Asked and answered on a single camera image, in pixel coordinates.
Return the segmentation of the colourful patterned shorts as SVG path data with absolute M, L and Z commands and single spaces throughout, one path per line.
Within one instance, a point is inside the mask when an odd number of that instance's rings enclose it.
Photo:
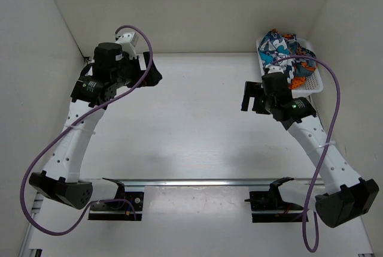
M 276 29 L 272 29 L 262 38 L 257 47 L 263 69 L 268 69 L 268 66 L 275 62 L 275 65 L 280 66 L 287 76 L 290 89 L 295 90 L 303 86 L 317 69 L 316 61 L 303 57 L 277 62 L 282 58 L 295 55 L 316 58 L 311 50 L 300 45 L 296 34 L 280 34 Z

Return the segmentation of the white perforated plastic basket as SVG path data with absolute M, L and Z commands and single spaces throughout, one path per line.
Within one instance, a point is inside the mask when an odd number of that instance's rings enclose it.
M 260 37 L 257 39 L 256 41 L 257 48 L 260 45 L 260 42 L 262 41 L 262 39 L 263 37 Z M 304 48 L 314 52 L 314 48 L 312 47 L 311 43 L 308 42 L 307 40 L 297 37 L 297 41 Z M 257 56 L 259 60 L 261 76 L 263 76 L 265 74 L 265 71 L 263 69 L 263 62 L 260 57 L 260 54 L 258 53 L 258 50 L 257 50 Z M 291 92 L 292 92 L 293 98 L 298 98 L 298 97 L 306 98 L 309 95 L 312 95 L 313 93 L 320 93 L 322 90 L 323 90 L 323 82 L 321 80 L 319 69 L 317 68 L 310 77 L 306 78 L 306 81 L 303 85 L 299 86 L 297 89 L 293 89 Z

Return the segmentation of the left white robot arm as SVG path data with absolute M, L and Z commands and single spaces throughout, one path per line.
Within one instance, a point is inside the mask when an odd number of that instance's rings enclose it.
M 117 90 L 155 86 L 162 79 L 153 51 L 143 53 L 145 69 L 138 57 L 119 43 L 100 43 L 93 59 L 81 70 L 71 93 L 67 120 L 50 159 L 29 184 L 46 198 L 82 209 L 89 202 L 104 199 L 112 209 L 125 203 L 122 184 L 112 179 L 82 179 L 81 164 L 96 125 L 107 107 L 118 100 Z

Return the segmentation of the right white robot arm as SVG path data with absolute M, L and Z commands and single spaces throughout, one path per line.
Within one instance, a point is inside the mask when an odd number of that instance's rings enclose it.
M 246 82 L 241 110 L 248 109 L 271 115 L 281 123 L 319 168 L 324 183 L 323 191 L 313 190 L 307 197 L 308 185 L 292 177 L 275 180 L 264 195 L 251 194 L 248 202 L 256 211 L 282 210 L 289 205 L 296 210 L 308 201 L 308 208 L 328 227 L 335 228 L 370 210 L 379 192 L 378 184 L 373 179 L 363 179 L 335 144 L 326 140 L 317 112 L 306 98 L 293 97 L 282 73 L 265 74 L 260 83 Z

